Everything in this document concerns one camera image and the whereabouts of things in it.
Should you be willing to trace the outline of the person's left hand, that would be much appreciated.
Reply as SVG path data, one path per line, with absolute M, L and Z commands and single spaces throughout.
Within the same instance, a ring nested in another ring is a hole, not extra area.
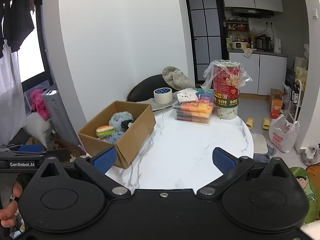
M 22 187 L 19 182 L 16 181 L 14 183 L 12 192 L 16 198 L 20 198 L 22 194 Z M 4 228 L 12 228 L 15 225 L 16 223 L 15 213 L 17 212 L 17 209 L 18 209 L 17 202 L 15 200 L 12 200 L 6 208 L 0 210 L 1 225 Z

